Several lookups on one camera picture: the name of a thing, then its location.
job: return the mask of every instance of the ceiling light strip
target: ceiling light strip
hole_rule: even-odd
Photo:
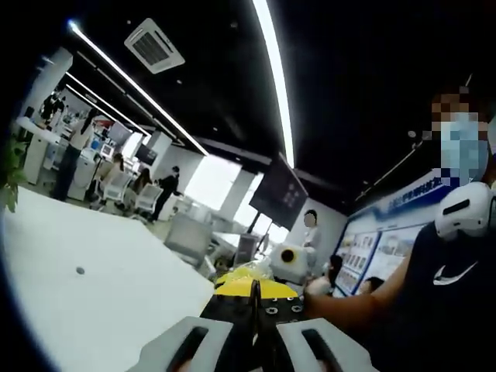
[[[124,115],[122,112],[120,112],[117,108],[115,108],[114,106],[110,105],[105,99],[103,99],[102,97],[100,97],[99,95],[97,95],[96,93],[94,93],[90,88],[88,88],[86,85],[84,85],[83,83],[81,83],[77,78],[75,78],[71,73],[69,72],[66,72],[65,73],[69,78],[71,78],[72,80],[76,81],[81,87],[83,87],[84,89],[86,89],[87,91],[89,91],[92,95],[94,95],[100,102],[106,104],[109,108],[111,108],[112,110],[114,110],[115,112],[117,112],[117,114],[121,115],[125,120],[127,120],[129,122],[129,124],[131,124],[132,126],[134,126],[135,128],[137,128],[140,132],[142,132],[143,134],[145,134],[146,136],[151,136],[145,129],[143,129],[141,126],[139,126],[138,124],[136,124],[133,120],[131,120],[130,118],[128,118],[126,115]]]
[[[128,83],[130,83],[133,88],[135,88],[160,114],[162,114],[173,126],[176,127],[179,132],[181,132],[188,140],[190,140],[193,145],[196,146],[204,155],[208,155],[207,150],[205,150],[202,145],[200,145],[196,139],[194,139],[186,130],[179,125],[178,122],[168,113],[166,112],[158,103],[151,98],[151,96],[146,93],[124,70],[119,67],[109,56],[107,56],[100,48],[98,48],[89,38],[82,33],[79,29],[78,25],[76,25],[73,21],[69,21],[69,27],[72,32],[79,36],[87,45],[90,46],[107,64],[109,64],[115,71],[117,71]]]
[[[258,20],[262,27],[265,45],[269,54],[270,66],[276,86],[277,102],[279,104],[279,113],[281,115],[282,133],[284,137],[284,148],[286,152],[286,161],[295,167],[295,155],[293,152],[293,136],[291,133],[291,120],[289,117],[288,94],[286,92],[286,83],[284,81],[284,72],[282,69],[281,54],[277,45],[276,32],[272,18],[270,17],[269,7],[266,0],[253,0],[255,10],[257,11]]]
[[[176,140],[180,143],[182,143],[184,145],[184,143],[179,139],[179,137],[177,137],[174,133],[172,133],[166,126],[164,126],[164,124],[162,124],[158,119],[154,118],[153,115],[148,111],[146,110],[140,103],[138,103],[138,101],[136,99],[134,99],[131,95],[127,94],[126,91],[124,89],[122,89],[115,81],[113,81],[105,72],[103,72],[99,67],[97,67],[93,62],[91,62],[91,60],[89,58],[87,58],[83,53],[81,52],[77,52],[77,54],[83,58],[83,60],[85,60],[87,63],[89,63],[97,72],[99,72],[105,79],[107,79],[107,81],[109,81],[110,83],[112,83],[112,85],[114,85],[114,87],[116,87],[121,93],[122,95],[124,95],[126,98],[128,98],[132,103],[134,103],[136,106],[138,106],[139,109],[141,109],[141,111],[143,111],[148,117],[150,120],[152,120],[153,122],[157,122],[159,127],[162,128],[163,130],[165,130],[165,132],[167,134],[169,134],[169,136],[173,139],[173,140]]]

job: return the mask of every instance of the black t-shirt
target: black t-shirt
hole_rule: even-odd
[[[496,235],[419,233],[401,292],[364,341],[380,372],[494,368]]]
[[[163,194],[166,195],[166,194],[171,194],[172,192],[176,191],[177,190],[177,185],[179,183],[179,179],[177,176],[169,176],[169,177],[165,177],[164,179],[162,180],[159,180],[158,181],[160,187],[162,188],[162,190],[164,190]]]

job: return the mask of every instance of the poster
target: poster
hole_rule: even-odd
[[[363,279],[365,280],[368,277],[388,279],[412,250],[415,239],[422,227],[414,226],[384,231]]]
[[[343,268],[336,278],[336,284],[346,295],[351,295],[358,285],[378,238],[378,232],[356,234],[349,236],[346,246],[342,245],[338,249],[337,254],[343,258]]]

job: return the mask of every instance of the yellow and black robot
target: yellow and black robot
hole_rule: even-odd
[[[219,278],[199,318],[146,344],[129,372],[376,371],[368,352],[324,319],[305,319],[287,285],[240,267]]]

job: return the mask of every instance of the woman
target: woman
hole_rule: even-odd
[[[314,266],[317,260],[317,249],[320,244],[320,232],[317,225],[317,211],[309,209],[305,213],[303,223],[308,227],[305,234],[305,241],[303,242],[303,249],[307,253],[308,273],[314,274]]]
[[[107,183],[115,176],[117,172],[124,171],[124,157],[121,153],[115,153],[112,163],[103,164],[97,172],[100,177],[100,190],[103,191]]]
[[[86,120],[80,120],[74,127],[69,146],[65,150],[64,157],[60,163],[57,182],[52,193],[53,198],[56,200],[64,202],[67,198],[69,187],[78,167],[77,161],[81,151],[89,144],[93,136],[93,119],[96,115],[98,115],[98,110],[92,108]]]
[[[308,284],[307,292],[310,295],[330,295],[336,287],[336,278],[338,277],[341,267],[343,266],[343,258],[333,254],[329,258],[329,262],[324,265],[324,275],[311,281]]]
[[[147,184],[152,184],[152,179],[150,178],[150,169],[145,168],[131,185],[131,190],[133,190],[136,195],[139,195]]]

